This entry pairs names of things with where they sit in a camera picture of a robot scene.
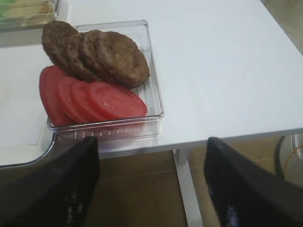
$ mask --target white table leg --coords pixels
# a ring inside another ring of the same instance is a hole
[[[174,150],[175,164],[188,227],[203,227],[193,179],[187,158],[191,149]]]

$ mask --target tomato slice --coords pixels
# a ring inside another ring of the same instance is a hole
[[[90,83],[89,101],[109,120],[143,117],[147,113],[145,103],[132,91],[118,84]]]
[[[86,123],[89,122],[88,119],[86,119],[85,116],[80,113],[71,97],[71,86],[77,81],[77,79],[72,77],[62,78],[58,83],[57,91],[61,106],[67,115],[78,123]]]
[[[73,121],[61,108],[57,85],[65,73],[58,66],[49,66],[42,70],[39,81],[39,91],[44,109],[55,126],[74,124]]]
[[[71,95],[76,108],[91,122],[105,121],[106,118],[102,115],[102,113],[100,111],[96,111],[88,101],[88,88],[89,83],[84,81],[77,81],[72,84]]]

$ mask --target cooked meat patty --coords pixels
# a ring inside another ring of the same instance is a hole
[[[101,32],[96,38],[96,51],[102,67],[119,82],[138,86],[150,76],[143,53],[137,44],[118,32]]]
[[[43,27],[42,46],[53,64],[59,66],[70,76],[75,76],[65,58],[65,46],[68,38],[78,31],[63,21],[53,21]]]
[[[107,72],[98,60],[95,43],[99,33],[102,32],[92,30],[83,35],[80,44],[80,55],[84,64],[92,68],[101,79],[107,82],[117,82],[116,78]]]
[[[66,59],[73,70],[82,80],[87,82],[101,80],[95,72],[86,67],[80,57],[79,47],[84,33],[72,35],[66,44]]]

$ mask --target plastic tray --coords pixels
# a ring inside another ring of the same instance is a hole
[[[39,28],[55,20],[60,0],[0,3],[0,31]]]
[[[157,82],[152,45],[146,21],[94,24],[76,26],[79,32],[90,30],[115,31],[132,38],[143,52],[150,69],[150,78],[133,89],[147,105],[146,117],[116,121],[87,123],[55,127],[48,120],[48,127],[67,142],[76,142],[86,136],[96,136],[98,140],[114,140],[130,137],[151,137],[159,132],[159,122],[164,116],[162,99]]]

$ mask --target white table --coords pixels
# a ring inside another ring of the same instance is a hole
[[[72,25],[145,19],[165,117],[151,140],[100,143],[100,158],[175,151],[188,225],[201,226],[189,149],[210,136],[298,133],[303,57],[259,0],[71,0]]]

